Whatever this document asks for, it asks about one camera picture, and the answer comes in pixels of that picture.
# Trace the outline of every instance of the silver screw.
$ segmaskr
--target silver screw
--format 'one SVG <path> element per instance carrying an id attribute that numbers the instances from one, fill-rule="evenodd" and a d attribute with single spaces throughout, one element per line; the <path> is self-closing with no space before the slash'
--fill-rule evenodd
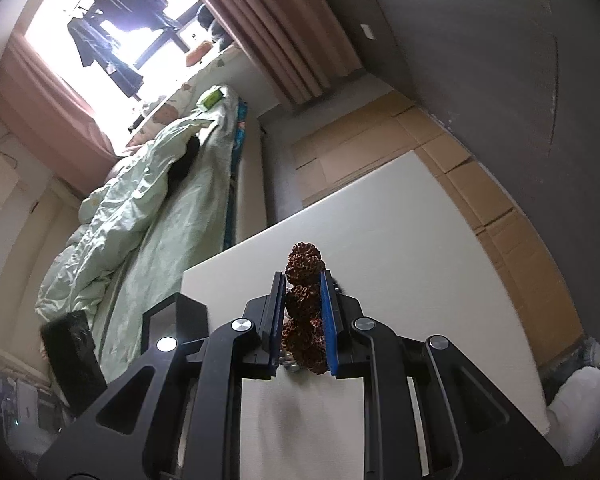
<path id="1" fill-rule="evenodd" d="M 353 326 L 358 330 L 371 330 L 376 326 L 376 322 L 368 317 L 359 317 L 353 322 Z"/>
<path id="2" fill-rule="evenodd" d="M 449 346 L 449 339 L 443 335 L 435 335 L 429 339 L 429 344 L 436 350 L 445 350 Z"/>
<path id="3" fill-rule="evenodd" d="M 233 328 L 236 332 L 246 332 L 251 328 L 250 320 L 244 319 L 241 317 L 240 319 L 236 319 L 233 323 L 231 323 L 231 328 Z"/>

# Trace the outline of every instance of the brown curtain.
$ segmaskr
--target brown curtain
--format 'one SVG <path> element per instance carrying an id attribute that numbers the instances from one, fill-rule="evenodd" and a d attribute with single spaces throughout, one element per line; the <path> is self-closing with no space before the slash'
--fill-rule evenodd
<path id="1" fill-rule="evenodd" d="M 43 164 L 88 194 L 117 161 L 87 102 L 19 32 L 0 62 L 0 120 Z"/>
<path id="2" fill-rule="evenodd" d="M 285 105 L 318 97 L 361 67 L 325 0 L 205 0 Z"/>

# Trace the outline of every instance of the curtain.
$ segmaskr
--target curtain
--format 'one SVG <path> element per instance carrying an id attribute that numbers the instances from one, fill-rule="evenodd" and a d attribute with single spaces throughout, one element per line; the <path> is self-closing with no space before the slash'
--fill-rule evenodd
<path id="1" fill-rule="evenodd" d="M 205 0 L 287 107 L 362 65 L 325 0 Z"/>
<path id="2" fill-rule="evenodd" d="M 118 158 L 94 112 L 19 32 L 0 62 L 0 120 L 57 176 L 85 194 Z"/>

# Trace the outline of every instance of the white table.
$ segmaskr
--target white table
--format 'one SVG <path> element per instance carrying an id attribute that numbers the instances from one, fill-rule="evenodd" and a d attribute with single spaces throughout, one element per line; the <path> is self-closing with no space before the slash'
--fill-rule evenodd
<path id="1" fill-rule="evenodd" d="M 344 291 L 395 333 L 443 334 L 548 431 L 536 366 L 509 297 L 469 226 L 414 153 L 184 273 L 210 330 L 269 293 L 294 243 L 317 245 Z M 244 381 L 243 480 L 351 480 L 363 470 L 362 380 Z"/>

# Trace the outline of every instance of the green blanket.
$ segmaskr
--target green blanket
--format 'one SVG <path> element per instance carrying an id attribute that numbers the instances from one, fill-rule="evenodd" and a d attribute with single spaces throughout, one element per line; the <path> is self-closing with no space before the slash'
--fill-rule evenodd
<path id="1" fill-rule="evenodd" d="M 179 290 L 182 272 L 222 250 L 237 95 L 165 127 L 80 207 L 80 227 L 43 280 L 36 312 L 84 309 L 107 381 L 138 355 L 142 313 Z M 163 203 L 167 172 L 200 132 L 186 179 Z"/>

